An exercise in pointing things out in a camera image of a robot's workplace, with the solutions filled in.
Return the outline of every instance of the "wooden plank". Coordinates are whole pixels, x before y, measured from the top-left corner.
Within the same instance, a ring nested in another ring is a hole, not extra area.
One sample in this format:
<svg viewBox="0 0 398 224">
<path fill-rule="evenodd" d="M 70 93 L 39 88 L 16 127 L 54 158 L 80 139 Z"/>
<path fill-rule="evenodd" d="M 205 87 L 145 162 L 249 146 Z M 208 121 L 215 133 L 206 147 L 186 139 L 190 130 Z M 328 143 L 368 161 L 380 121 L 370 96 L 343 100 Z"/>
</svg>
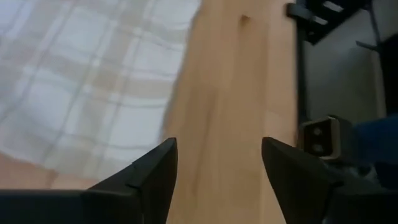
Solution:
<svg viewBox="0 0 398 224">
<path fill-rule="evenodd" d="M 294 26 L 279 0 L 204 0 L 165 122 L 178 142 L 168 223 L 284 223 L 261 139 L 295 131 Z"/>
</svg>

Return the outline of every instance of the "black clamp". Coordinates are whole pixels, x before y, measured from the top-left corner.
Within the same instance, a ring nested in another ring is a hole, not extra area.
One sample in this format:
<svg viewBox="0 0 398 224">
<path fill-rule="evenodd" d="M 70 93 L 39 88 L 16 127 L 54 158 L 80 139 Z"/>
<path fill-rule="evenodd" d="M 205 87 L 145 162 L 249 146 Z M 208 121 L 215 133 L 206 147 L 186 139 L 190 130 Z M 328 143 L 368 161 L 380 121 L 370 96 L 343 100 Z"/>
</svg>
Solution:
<svg viewBox="0 0 398 224">
<path fill-rule="evenodd" d="M 311 22 L 314 14 L 302 5 L 287 3 L 286 4 L 286 16 L 296 21 Z"/>
</svg>

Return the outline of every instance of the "wood grain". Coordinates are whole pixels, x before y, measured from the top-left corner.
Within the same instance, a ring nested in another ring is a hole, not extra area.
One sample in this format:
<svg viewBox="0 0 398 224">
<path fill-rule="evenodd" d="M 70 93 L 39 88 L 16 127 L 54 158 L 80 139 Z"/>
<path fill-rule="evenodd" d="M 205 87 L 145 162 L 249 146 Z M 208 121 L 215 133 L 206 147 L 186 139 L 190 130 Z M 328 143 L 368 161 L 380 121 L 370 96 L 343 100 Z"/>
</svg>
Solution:
<svg viewBox="0 0 398 224">
<path fill-rule="evenodd" d="M 178 143 L 169 224 L 284 223 L 261 139 L 293 144 L 295 43 L 286 0 L 204 0 L 165 118 Z"/>
</svg>

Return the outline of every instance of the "white checkered cloth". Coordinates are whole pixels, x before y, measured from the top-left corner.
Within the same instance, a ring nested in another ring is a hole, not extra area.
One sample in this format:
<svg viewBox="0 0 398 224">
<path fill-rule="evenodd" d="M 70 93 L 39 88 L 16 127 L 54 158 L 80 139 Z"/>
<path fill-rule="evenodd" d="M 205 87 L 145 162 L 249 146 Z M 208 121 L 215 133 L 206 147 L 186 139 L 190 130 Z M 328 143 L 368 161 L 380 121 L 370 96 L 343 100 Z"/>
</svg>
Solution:
<svg viewBox="0 0 398 224">
<path fill-rule="evenodd" d="M 160 141 L 198 0 L 0 0 L 0 152 L 106 178 Z"/>
</svg>

